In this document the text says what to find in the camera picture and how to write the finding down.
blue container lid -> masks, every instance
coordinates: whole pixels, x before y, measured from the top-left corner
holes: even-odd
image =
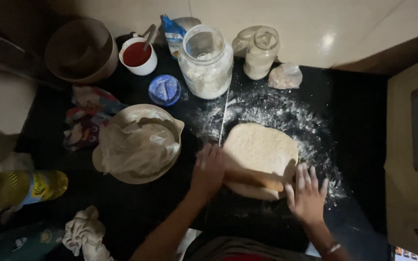
[[[182,87],[175,77],[164,74],[151,82],[148,93],[156,104],[170,106],[180,98]]]

clear plastic bag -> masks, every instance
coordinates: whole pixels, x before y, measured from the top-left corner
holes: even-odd
[[[299,88],[302,82],[302,73],[298,65],[291,62],[273,68],[269,74],[269,87],[276,89]]]
[[[99,139],[102,165],[111,174],[151,175],[170,163],[180,149],[171,131],[160,124],[139,127],[132,123],[125,128],[111,124],[101,130]]]

hand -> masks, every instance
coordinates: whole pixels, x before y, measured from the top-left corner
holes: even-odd
[[[225,174],[225,153],[218,145],[206,144],[196,155],[189,192],[209,201],[222,187]]]
[[[328,179],[323,181],[319,191],[319,181],[315,167],[311,167],[311,175],[305,163],[296,166],[296,192],[290,184],[285,185],[288,207],[303,224],[313,225],[323,223],[325,197],[328,190]]]

jar with white powder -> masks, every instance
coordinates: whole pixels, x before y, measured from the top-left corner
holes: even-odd
[[[187,31],[178,64],[189,90],[202,99],[215,99],[230,86],[233,48],[216,29],[197,25]]]
[[[244,73],[253,80],[264,78],[280,50],[277,31],[272,27],[261,27],[251,37],[246,48]]]

black countertop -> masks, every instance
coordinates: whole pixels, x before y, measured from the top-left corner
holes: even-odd
[[[65,113],[73,107],[71,91],[40,87],[16,150],[31,153],[36,169],[65,172],[69,188],[58,199],[24,206],[8,228],[46,219],[66,222],[77,211],[95,205],[107,228],[104,243],[108,250],[114,258],[127,260],[184,197],[203,142],[223,144],[237,123],[258,122],[299,141],[300,159],[323,165],[320,177],[328,175],[335,181],[335,197],[328,197],[324,217],[351,255],[360,260],[389,259],[383,169],[387,77],[301,66],[299,89],[276,90],[267,86],[267,79],[252,81],[245,76],[244,59],[235,57],[228,93],[205,101],[188,90],[168,49],[157,47],[156,51],[158,65],[152,74],[136,76],[119,64],[111,77],[96,86],[125,104],[153,104],[148,86],[156,76],[170,74],[180,81],[182,97],[164,108],[185,122],[175,166],[143,185],[125,184],[97,172],[91,148],[70,153],[62,147]],[[225,187],[192,227],[295,251],[307,246],[285,200],[244,198]]]

